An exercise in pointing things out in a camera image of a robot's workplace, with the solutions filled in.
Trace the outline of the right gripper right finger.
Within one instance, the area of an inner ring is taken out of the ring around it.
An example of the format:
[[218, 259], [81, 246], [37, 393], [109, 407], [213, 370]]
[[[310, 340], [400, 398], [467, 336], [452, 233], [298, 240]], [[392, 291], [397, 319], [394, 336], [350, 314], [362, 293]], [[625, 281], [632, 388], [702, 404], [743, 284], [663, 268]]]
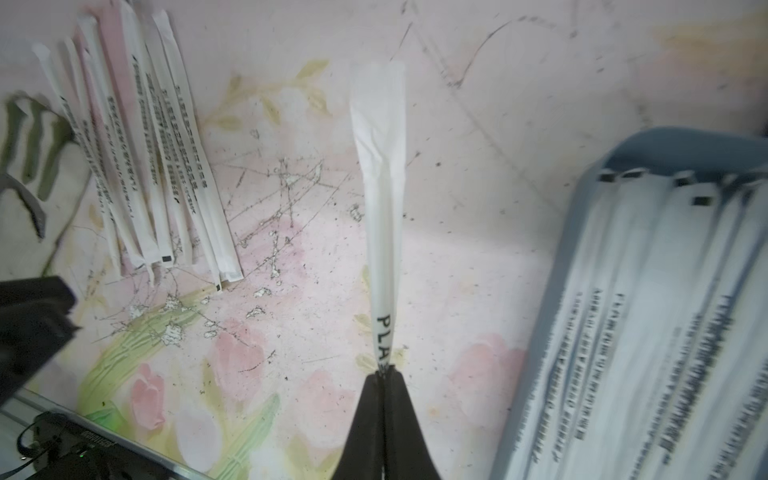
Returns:
[[384, 478], [439, 479], [403, 375], [389, 367], [383, 376]]

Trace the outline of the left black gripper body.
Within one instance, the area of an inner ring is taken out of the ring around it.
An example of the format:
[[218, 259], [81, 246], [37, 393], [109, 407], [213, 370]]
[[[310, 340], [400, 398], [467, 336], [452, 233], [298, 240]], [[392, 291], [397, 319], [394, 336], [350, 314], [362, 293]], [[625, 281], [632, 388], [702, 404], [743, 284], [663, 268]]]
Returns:
[[1, 283], [1, 402], [62, 350], [80, 329], [70, 319], [76, 304], [59, 276]]

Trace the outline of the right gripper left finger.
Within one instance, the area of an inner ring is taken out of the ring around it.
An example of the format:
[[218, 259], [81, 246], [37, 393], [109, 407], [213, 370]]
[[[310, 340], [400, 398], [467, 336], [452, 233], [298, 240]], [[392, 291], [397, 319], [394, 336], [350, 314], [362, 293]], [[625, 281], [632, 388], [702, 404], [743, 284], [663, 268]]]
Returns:
[[365, 379], [357, 409], [333, 480], [381, 480], [384, 475], [382, 378]]

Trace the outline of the blue plastic storage tray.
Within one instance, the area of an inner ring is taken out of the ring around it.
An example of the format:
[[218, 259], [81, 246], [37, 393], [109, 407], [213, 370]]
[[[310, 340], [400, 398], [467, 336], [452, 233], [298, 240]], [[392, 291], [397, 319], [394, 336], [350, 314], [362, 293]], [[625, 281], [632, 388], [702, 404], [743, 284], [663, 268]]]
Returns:
[[526, 404], [544, 377], [545, 355], [552, 349], [551, 330], [570, 274], [587, 211], [596, 191], [598, 172], [612, 168], [645, 167], [656, 174], [692, 170], [716, 178], [767, 170], [767, 136], [738, 135], [684, 127], [653, 127], [619, 143], [591, 165], [574, 190], [552, 270], [544, 290], [528, 355], [521, 367], [507, 422], [494, 458], [491, 479], [510, 479], [510, 465], [518, 444], [518, 430], [527, 415]]

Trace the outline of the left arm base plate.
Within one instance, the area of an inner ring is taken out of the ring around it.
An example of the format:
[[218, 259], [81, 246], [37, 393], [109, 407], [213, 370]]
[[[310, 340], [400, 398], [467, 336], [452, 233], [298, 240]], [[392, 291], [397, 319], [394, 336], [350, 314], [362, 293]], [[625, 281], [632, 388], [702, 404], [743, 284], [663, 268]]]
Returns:
[[32, 479], [197, 479], [59, 412], [44, 412], [16, 437]]

